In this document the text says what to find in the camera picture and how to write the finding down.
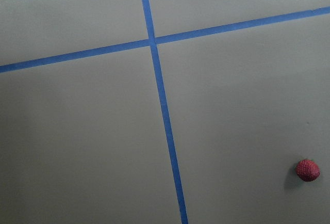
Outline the red strawberry on table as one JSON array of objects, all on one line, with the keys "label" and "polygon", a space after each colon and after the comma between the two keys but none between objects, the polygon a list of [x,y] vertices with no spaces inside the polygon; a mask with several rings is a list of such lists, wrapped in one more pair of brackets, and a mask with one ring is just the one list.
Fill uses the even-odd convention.
[{"label": "red strawberry on table", "polygon": [[299,161],[296,165],[295,172],[304,182],[312,182],[320,176],[319,166],[310,159]]}]

